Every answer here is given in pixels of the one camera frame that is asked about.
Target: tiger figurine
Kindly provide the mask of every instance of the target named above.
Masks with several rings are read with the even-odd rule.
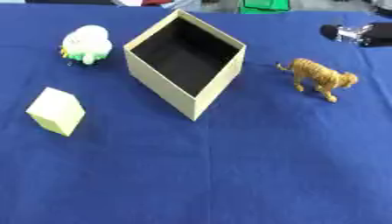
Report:
[[[276,67],[294,73],[294,87],[299,92],[304,91],[301,80],[303,78],[312,79],[315,90],[322,93],[329,102],[338,100],[336,96],[331,94],[332,89],[350,88],[358,82],[358,77],[353,73],[338,73],[309,59],[294,59],[287,68],[276,63]]]

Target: white plush toy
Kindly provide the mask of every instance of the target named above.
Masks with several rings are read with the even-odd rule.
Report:
[[[61,46],[61,55],[89,66],[96,60],[106,59],[112,48],[108,31],[99,25],[91,24],[66,35]]]

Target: cardboard box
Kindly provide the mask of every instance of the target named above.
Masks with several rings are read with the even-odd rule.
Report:
[[[42,128],[69,137],[85,115],[72,94],[47,87],[26,110]]]
[[[182,10],[124,46],[131,75],[193,121],[241,71],[245,50]]]

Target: foam cube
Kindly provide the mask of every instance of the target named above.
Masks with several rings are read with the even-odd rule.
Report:
[[[47,87],[26,110],[42,128],[69,137],[86,114],[72,94]]]

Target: table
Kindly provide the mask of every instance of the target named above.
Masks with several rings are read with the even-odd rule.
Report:
[[[361,12],[196,14],[248,45],[241,75],[197,121],[130,77],[122,45],[169,11],[0,5],[0,223],[389,224],[392,221],[391,48],[319,35],[364,25]],[[97,66],[58,53],[81,25],[115,45]],[[357,73],[331,104],[292,86],[304,57]],[[76,95],[87,116],[71,137],[25,109],[44,87]]]

